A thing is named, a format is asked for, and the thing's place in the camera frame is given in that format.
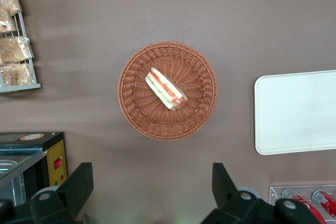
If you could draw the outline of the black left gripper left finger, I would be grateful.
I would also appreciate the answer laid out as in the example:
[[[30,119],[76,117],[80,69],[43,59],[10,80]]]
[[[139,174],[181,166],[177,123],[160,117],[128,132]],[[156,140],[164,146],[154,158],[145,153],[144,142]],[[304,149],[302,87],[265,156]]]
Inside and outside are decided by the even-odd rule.
[[[92,164],[81,163],[56,190],[43,189],[30,200],[33,223],[75,223],[92,191]]]

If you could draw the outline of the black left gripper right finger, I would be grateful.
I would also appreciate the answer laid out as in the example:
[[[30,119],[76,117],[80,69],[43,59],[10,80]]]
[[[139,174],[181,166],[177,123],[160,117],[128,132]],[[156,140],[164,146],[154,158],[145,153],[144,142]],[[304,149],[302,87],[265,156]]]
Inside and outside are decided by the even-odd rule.
[[[222,163],[214,163],[212,192],[217,204],[202,223],[275,223],[275,209],[253,193],[238,190]]]

